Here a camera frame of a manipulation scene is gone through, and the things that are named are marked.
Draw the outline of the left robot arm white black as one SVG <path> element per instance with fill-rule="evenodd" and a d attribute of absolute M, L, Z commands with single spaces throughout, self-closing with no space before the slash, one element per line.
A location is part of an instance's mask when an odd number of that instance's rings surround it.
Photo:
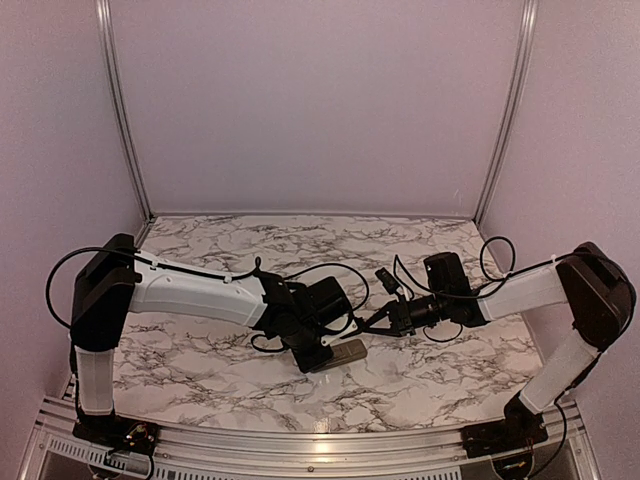
<path fill-rule="evenodd" d="M 303 373 L 365 354 L 358 340 L 333 341 L 351 328 L 330 323 L 353 318 L 333 277 L 306 286 L 260 266 L 240 274 L 197 269 L 139 251 L 131 236 L 117 234 L 76 276 L 70 327 L 79 417 L 106 445 L 119 444 L 127 432 L 113 401 L 114 352 L 126 317 L 154 312 L 226 321 L 279 338 Z"/>

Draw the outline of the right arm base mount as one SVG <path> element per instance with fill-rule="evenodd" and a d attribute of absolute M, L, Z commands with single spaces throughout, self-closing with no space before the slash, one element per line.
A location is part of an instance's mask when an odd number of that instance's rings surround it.
<path fill-rule="evenodd" d="M 549 438 L 541 416 L 531 422 L 502 419 L 466 426 L 461 437 L 468 458 L 529 448 Z"/>

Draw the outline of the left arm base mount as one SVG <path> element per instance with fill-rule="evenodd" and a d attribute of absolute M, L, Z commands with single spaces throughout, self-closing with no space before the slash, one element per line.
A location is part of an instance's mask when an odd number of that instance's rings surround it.
<path fill-rule="evenodd" d="M 152 455 L 159 425 L 128 417 L 89 417 L 73 427 L 76 438 L 108 447 L 110 450 Z"/>

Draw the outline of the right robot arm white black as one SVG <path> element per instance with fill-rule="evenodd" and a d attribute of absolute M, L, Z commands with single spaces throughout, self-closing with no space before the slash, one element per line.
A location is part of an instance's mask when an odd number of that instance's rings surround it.
<path fill-rule="evenodd" d="M 566 304 L 573 316 L 568 336 L 539 372 L 505 405 L 495 438 L 515 448 L 529 437 L 542 412 L 589 374 L 603 353 L 628 329 L 637 294 L 623 269 L 594 243 L 555 259 L 509 272 L 472 289 L 459 256 L 444 252 L 425 259 L 426 296 L 407 299 L 385 269 L 378 279 L 395 300 L 359 324 L 364 333 L 412 335 L 418 328 L 450 321 L 463 328 L 485 326 L 511 315 Z"/>

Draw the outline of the white remote control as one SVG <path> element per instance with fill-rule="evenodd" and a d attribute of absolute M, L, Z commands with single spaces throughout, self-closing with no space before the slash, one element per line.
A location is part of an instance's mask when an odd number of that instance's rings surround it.
<path fill-rule="evenodd" d="M 319 367 L 320 371 L 340 367 L 367 357 L 368 351 L 360 339 L 352 339 L 330 346 L 332 357 Z"/>

